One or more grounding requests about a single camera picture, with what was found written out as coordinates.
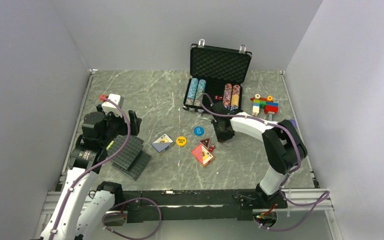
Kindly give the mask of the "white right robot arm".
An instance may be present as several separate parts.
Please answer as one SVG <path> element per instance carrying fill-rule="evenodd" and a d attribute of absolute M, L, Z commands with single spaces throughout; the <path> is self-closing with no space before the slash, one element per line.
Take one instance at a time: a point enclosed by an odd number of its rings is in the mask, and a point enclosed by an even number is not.
<path fill-rule="evenodd" d="M 213 116 L 213 127 L 219 142 L 243 133 L 263 143 L 269 168 L 256 185 L 254 201 L 268 208 L 280 195 L 288 177 L 297 171 L 308 155 L 300 135 L 290 120 L 275 122 L 235 110 L 229 112 L 221 102 L 212 103 L 205 111 Z"/>

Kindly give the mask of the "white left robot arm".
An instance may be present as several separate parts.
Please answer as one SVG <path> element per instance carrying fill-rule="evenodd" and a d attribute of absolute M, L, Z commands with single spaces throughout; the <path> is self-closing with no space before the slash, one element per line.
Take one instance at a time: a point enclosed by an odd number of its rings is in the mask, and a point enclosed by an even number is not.
<path fill-rule="evenodd" d="M 109 156 L 107 146 L 118 136 L 137 136 L 142 120 L 133 110 L 128 111 L 126 122 L 118 107 L 96 108 L 84 117 L 82 133 L 70 154 L 65 184 L 49 222 L 39 235 L 41 240 L 89 240 L 106 211 L 117 210 L 124 203 L 122 185 L 104 181 L 98 185 L 92 202 L 84 207 Z"/>

